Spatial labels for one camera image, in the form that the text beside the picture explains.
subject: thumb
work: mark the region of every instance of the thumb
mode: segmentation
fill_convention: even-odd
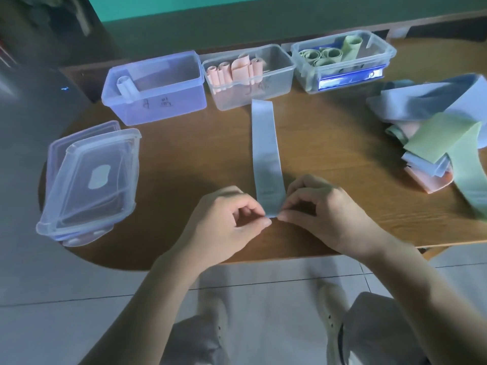
[[[316,235],[316,216],[296,210],[282,210],[279,215],[277,215],[277,220],[295,224]]]
[[[271,224],[272,221],[268,217],[260,217],[246,225],[237,227],[239,239],[247,244],[247,242],[257,237],[265,228],[267,228]]]

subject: clear plastic container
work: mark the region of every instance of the clear plastic container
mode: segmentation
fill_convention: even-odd
[[[264,60],[262,76],[234,81],[215,88],[210,83],[206,70],[212,66],[218,67],[223,62],[232,63],[242,54],[248,54],[250,60],[254,58]],[[243,51],[239,50],[238,52],[229,52],[228,54],[203,61],[204,76],[219,110],[228,110],[251,104],[252,99],[267,100],[288,93],[291,90],[294,68],[295,65],[291,61],[291,57],[279,45],[266,45]]]
[[[137,125],[204,109],[203,84],[198,55],[187,51],[111,68],[101,101]]]
[[[52,142],[49,145],[49,150],[47,151],[46,198],[51,192],[54,179],[56,179],[56,175],[58,175],[59,168],[61,167],[64,157],[66,156],[66,150],[69,146],[76,141],[84,140],[85,138],[94,137],[104,133],[116,132],[118,130],[120,130],[119,122],[116,120],[111,120]]]
[[[36,231],[81,246],[132,213],[139,175],[135,129],[79,140],[68,147]]]
[[[356,42],[361,40],[356,56],[350,60],[346,60],[347,54],[344,53],[343,60],[340,62],[314,67],[305,57],[300,55],[300,51],[305,49],[319,51],[320,48],[322,50],[338,48],[343,51],[345,50],[343,45],[347,36],[350,36],[350,41],[355,37]],[[296,79],[306,92],[313,94],[382,78],[384,68],[396,55],[396,49],[367,30],[354,30],[294,43],[291,46],[291,53],[292,60],[296,65],[294,73]]]

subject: wooden table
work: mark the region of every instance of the wooden table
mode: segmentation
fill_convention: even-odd
[[[410,39],[394,45],[387,80],[487,75],[487,44]],[[453,185],[427,195],[405,173],[401,145],[365,106],[376,90],[370,83],[309,95],[295,81],[289,94],[272,99],[285,185],[303,173],[324,177],[381,227],[417,247],[486,241],[487,223],[474,219]],[[135,211],[95,242],[70,248],[72,253],[110,268],[148,270],[176,241],[201,196],[232,184],[255,196],[250,106],[219,111],[209,93],[207,101],[205,110],[137,126],[142,140]],[[64,134],[113,119],[99,102]],[[487,165],[487,151],[481,160]],[[41,205],[44,185],[43,173]],[[334,253],[303,229],[274,220],[228,262]]]

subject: left hand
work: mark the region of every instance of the left hand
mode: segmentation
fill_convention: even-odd
[[[237,227],[240,212],[258,218]],[[222,188],[201,198],[174,248],[188,252],[203,271],[232,257],[271,223],[252,196],[237,186]]]

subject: forearm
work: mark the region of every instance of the forearm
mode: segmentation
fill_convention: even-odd
[[[487,363],[487,321],[414,246],[386,233],[378,238],[385,248],[363,263],[397,300],[430,361]]]
[[[159,364],[181,302],[199,272],[185,252],[171,250],[159,257],[81,364]]]

